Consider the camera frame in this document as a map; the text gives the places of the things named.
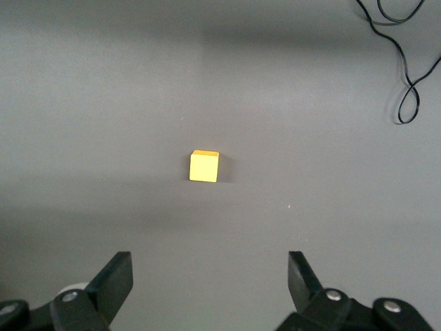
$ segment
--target gray surface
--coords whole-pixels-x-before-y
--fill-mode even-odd
[[[413,76],[440,51],[440,11],[392,30]],[[302,250],[325,285],[441,328],[441,74],[393,125],[399,62],[359,14],[2,1],[0,297],[36,307],[131,250],[114,330],[273,330]],[[220,182],[187,180],[197,148],[221,153]]]

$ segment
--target screw head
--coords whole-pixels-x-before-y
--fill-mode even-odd
[[[76,296],[78,295],[77,292],[70,292],[67,293],[63,298],[61,298],[62,302],[71,302],[72,300],[75,300]]]
[[[335,290],[329,290],[326,292],[326,296],[332,301],[340,301],[342,299],[342,295]]]
[[[396,302],[388,300],[383,303],[383,306],[390,312],[401,312],[401,307]]]
[[[17,308],[17,304],[7,305],[7,306],[3,307],[2,309],[0,309],[0,316],[10,314],[11,312],[13,312],[15,310],[15,308]]]

